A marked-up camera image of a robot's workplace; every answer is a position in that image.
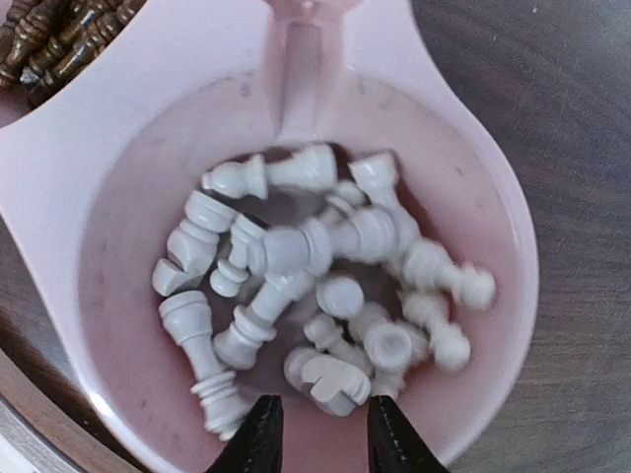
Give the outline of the pink double bowl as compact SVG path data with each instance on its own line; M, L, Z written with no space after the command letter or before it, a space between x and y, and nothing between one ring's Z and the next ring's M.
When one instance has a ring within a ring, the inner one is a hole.
M513 388L538 261L519 182L434 64L407 1L149 1L68 86L1 130L1 215L107 428L200 472L285 394L284 469L363 472L366 418L285 382L292 317L337 263L374 297L443 290L470 340L398 403L457 459Z

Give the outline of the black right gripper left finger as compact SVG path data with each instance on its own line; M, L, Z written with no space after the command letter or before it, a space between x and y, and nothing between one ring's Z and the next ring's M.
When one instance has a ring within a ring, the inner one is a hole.
M207 473L282 470L284 410L280 395L261 395Z

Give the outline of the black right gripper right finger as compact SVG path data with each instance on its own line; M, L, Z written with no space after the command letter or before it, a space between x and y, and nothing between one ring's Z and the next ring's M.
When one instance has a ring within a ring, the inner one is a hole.
M371 473L447 473L389 396L373 396L367 418Z

